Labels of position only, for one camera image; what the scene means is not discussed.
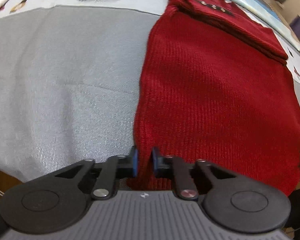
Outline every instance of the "red knit fabric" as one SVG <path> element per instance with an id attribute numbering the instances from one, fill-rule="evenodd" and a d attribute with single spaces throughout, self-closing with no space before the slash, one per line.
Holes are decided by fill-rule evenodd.
<path id="1" fill-rule="evenodd" d="M 203 5 L 220 6 L 232 13 Z M 300 107 L 269 28 L 224 0 L 169 0 L 140 78 L 134 189 L 166 189 L 150 153 L 207 159 L 290 194 L 300 179 Z"/>

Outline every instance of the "metal screw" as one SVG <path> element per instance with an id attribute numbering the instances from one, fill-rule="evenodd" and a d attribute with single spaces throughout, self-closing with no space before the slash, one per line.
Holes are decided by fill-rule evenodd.
<path id="1" fill-rule="evenodd" d="M 197 195 L 197 193 L 192 189 L 185 189 L 185 190 L 181 191 L 181 196 L 186 197 L 186 198 L 192 198 L 192 197 L 195 197 L 196 195 Z"/>
<path id="2" fill-rule="evenodd" d="M 95 191 L 93 191 L 93 194 L 96 196 L 96 197 L 106 197 L 109 195 L 109 191 L 107 191 L 106 189 L 104 188 L 98 188 L 96 189 Z"/>

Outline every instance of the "ribbed knit texture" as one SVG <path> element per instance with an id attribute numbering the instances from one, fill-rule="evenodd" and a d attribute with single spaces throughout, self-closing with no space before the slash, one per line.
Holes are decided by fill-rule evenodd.
<path id="1" fill-rule="evenodd" d="M 234 3 L 169 0 L 148 40 L 134 124 L 139 175 L 129 186 L 170 187 L 152 175 L 158 146 L 289 195 L 300 179 L 300 107 L 286 59 L 273 31 Z"/>

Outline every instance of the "purple object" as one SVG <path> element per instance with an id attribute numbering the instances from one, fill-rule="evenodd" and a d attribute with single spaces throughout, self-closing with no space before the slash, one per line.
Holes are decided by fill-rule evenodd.
<path id="1" fill-rule="evenodd" d="M 300 16 L 299 15 L 290 23 L 290 27 L 300 41 Z"/>

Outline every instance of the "round black disc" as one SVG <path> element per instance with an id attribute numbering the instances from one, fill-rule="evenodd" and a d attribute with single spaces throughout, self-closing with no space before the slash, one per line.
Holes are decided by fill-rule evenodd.
<path id="1" fill-rule="evenodd" d="M 290 214 L 289 199 L 281 191 L 243 176 L 218 180 L 202 205 L 219 225 L 248 234 L 280 228 Z"/>
<path id="2" fill-rule="evenodd" d="M 0 201 L 0 215 L 18 231 L 47 234 L 77 222 L 86 206 L 85 195 L 71 180 L 53 177 L 8 190 Z"/>

